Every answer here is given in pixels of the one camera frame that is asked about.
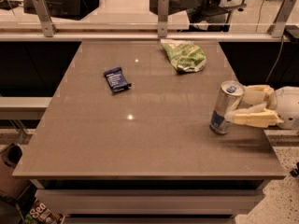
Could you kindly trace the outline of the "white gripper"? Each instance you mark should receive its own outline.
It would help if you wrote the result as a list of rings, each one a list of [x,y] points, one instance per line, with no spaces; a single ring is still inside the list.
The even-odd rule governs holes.
[[[274,90],[269,85],[249,85],[245,87],[243,101],[253,106],[227,111],[224,115],[227,121],[257,128],[299,129],[298,87],[285,86]],[[269,109],[263,104],[268,101]]]

